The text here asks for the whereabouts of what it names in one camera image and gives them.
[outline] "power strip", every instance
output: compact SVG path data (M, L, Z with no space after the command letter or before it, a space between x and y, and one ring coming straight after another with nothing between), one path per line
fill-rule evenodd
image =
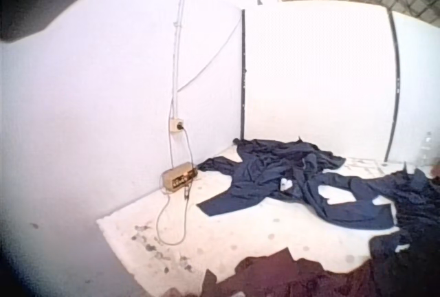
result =
M164 187L170 192L175 192L180 188L189 185L197 176L197 168L190 162L176 166L162 173Z

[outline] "water bottle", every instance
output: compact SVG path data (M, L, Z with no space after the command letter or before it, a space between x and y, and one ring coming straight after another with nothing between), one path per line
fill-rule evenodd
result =
M425 139L423 139L423 142L421 143L419 157L417 158L417 161L415 163L415 166L417 168L429 165L428 156L430 154L432 147L431 141L432 141L431 132L427 132Z

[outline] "electrical outlet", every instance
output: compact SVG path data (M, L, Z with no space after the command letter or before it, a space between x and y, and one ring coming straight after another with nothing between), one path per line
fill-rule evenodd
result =
M170 118L170 132L171 133L178 133L183 131L182 129L179 129L178 125L184 125L184 120L181 120L180 118Z

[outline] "white floor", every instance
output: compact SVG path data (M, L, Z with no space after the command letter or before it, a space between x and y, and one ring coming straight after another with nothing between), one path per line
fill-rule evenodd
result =
M240 161L234 147L222 155ZM381 177L402 169L401 164L382 166L371 160L348 159L336 172L363 178ZM206 216L197 203L228 189L231 178L217 172L199 172L192 185L186 240L178 246L162 245L155 220L166 202L159 190L98 220L105 239L135 280L154 295L171 287L182 293L199 293L206 269L219 281L234 274L247 256L265 256L288 247L294 259L320 262L326 270L349 272L369 258L369 239L397 230L350 230L319 219L297 203L265 199L259 205L215 217ZM320 193L331 203L354 200L337 188L322 186ZM379 197L375 204L389 203ZM182 236L184 194L171 195L162 216L160 232L169 242Z

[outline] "crumpled fabric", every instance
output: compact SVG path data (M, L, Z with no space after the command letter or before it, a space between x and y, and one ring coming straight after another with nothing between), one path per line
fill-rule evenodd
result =
M376 206L372 202L379 195L376 185L393 185L393 181L322 174L325 169L341 167L345 159L301 139L288 143L235 139L234 143L243 162L216 157L199 165L201 171L232 176L229 189L197 204L208 216L249 208L271 197L311 206L320 218L347 228L381 230L394 226L391 205ZM292 180L292 188L281 191L282 178ZM320 185L351 191L357 201L328 204L318 192Z
M252 161L251 155L245 156ZM229 166L233 187L240 164L231 164L229 160L224 162L219 158L212 159L211 163L217 160L223 168ZM337 173L312 175L310 171L305 173L296 167L292 170L291 179L296 182L296 188L289 195L291 200L312 206L318 216L341 226L381 226L383 217L380 213L387 212L386 208L377 208L379 221L374 213L364 215L366 209L371 209L371 200L383 195L395 204L399 231L372 238L369 241L371 259L347 274L324 271L319 263L305 259L294 261L288 250L282 250L269 257L246 258L237 266L236 275L221 283L217 283L215 275L207 271L202 296L224 297L234 292L273 297L440 296L440 186L435 184L435 180L429 180L418 169L413 174L404 169L381 178L362 179ZM342 207L328 206L318 193L320 184L349 190L357 201L344 203ZM253 185L248 181L248 185L242 186L252 188ZM396 252L396 248L402 245L409 245L409 248Z

